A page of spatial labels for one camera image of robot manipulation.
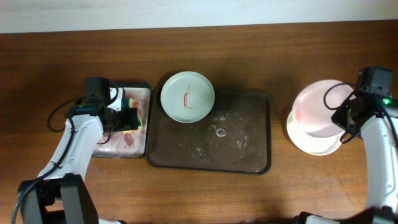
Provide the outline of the green and yellow sponge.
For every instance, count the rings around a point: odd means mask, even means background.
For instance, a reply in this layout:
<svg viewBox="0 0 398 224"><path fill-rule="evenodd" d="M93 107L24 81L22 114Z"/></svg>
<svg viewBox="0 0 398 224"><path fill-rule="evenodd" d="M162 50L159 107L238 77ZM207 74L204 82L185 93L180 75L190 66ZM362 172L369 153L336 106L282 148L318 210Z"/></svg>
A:
<svg viewBox="0 0 398 224"><path fill-rule="evenodd" d="M147 125L147 104L141 100L129 98L126 106L128 106L129 110L134 110L136 112L136 119L131 120L129 127L127 127L123 133L127 134L144 129Z"/></svg>

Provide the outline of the pink plate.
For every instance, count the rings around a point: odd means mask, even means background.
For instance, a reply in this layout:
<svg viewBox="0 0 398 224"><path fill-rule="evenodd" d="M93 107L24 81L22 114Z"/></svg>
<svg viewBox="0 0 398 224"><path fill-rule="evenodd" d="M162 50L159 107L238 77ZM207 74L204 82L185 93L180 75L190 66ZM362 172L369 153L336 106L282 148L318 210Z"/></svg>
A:
<svg viewBox="0 0 398 224"><path fill-rule="evenodd" d="M343 132L331 120L333 108L340 106L353 92L350 85L338 80L321 80L305 87L292 106L293 119L305 134L327 138Z"/></svg>

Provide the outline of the cream white plate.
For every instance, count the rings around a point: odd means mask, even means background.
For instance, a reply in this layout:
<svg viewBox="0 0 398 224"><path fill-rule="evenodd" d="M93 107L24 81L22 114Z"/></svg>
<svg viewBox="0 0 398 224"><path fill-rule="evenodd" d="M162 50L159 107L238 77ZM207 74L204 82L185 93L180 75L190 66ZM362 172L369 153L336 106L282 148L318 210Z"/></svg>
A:
<svg viewBox="0 0 398 224"><path fill-rule="evenodd" d="M290 140L301 151L314 156L331 154L341 146L340 137L343 133L327 138L309 136L299 129L297 122L293 119L292 112L288 115L286 128Z"/></svg>

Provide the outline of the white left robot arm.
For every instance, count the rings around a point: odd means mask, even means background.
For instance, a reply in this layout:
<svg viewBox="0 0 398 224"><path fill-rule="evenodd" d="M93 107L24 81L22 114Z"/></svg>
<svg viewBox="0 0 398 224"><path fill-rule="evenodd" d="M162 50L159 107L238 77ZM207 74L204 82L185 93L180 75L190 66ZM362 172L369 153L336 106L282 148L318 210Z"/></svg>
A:
<svg viewBox="0 0 398 224"><path fill-rule="evenodd" d="M137 111L128 106L128 83L86 78L85 94L69 100L63 134L50 162L32 180L21 182L11 222L107 223L85 185L93 151L105 133L137 129Z"/></svg>

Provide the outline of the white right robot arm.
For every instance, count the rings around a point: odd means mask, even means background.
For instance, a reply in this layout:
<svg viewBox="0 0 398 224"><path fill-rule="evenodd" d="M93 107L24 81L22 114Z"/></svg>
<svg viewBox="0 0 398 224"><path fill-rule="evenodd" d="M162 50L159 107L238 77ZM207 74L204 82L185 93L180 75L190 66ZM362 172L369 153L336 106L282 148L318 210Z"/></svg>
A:
<svg viewBox="0 0 398 224"><path fill-rule="evenodd" d="M291 140L310 154L335 151L359 138L366 151L365 209L349 218L329 219L302 212L296 223L397 223L397 99L392 70L366 67L355 83L322 80L296 97L287 128Z"/></svg>

